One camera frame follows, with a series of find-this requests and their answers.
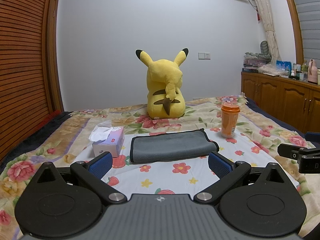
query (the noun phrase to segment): white tissue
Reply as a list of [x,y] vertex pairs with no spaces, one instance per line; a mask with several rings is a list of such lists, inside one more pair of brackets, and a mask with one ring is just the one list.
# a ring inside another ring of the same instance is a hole
[[104,141],[108,138],[110,132],[112,131],[111,120],[107,120],[105,122],[99,123],[92,130],[89,140],[92,142]]

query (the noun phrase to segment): wooden slatted door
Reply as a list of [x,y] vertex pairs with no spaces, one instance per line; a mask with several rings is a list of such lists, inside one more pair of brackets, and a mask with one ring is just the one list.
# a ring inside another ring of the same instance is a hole
[[0,0],[0,160],[52,112],[46,76],[50,0]]

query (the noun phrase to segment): gray towel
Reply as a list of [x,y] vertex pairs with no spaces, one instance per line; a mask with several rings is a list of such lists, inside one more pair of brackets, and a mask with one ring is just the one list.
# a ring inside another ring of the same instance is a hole
[[204,129],[137,136],[131,141],[130,161],[132,163],[171,161],[208,155],[212,151],[218,152],[219,146],[208,139]]

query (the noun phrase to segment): yellow star print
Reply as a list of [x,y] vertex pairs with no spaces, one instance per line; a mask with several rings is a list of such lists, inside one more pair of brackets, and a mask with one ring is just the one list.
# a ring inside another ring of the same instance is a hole
[[192,179],[189,179],[189,181],[190,181],[190,184],[196,184],[198,180],[192,177]]
[[145,181],[141,182],[141,187],[149,187],[153,182],[149,181],[149,179],[146,179]]

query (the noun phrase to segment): cabinet door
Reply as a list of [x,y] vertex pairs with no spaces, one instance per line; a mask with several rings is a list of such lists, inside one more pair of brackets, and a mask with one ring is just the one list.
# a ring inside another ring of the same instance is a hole
[[241,91],[244,92],[244,95],[248,98],[256,101],[256,87],[258,84],[258,77],[253,76],[252,74],[242,74],[241,80]]
[[308,115],[303,132],[320,132],[320,92],[310,90]]
[[259,107],[268,114],[277,117],[280,81],[261,77],[259,77],[258,81],[257,103]]
[[303,130],[307,116],[309,88],[281,82],[278,119]]

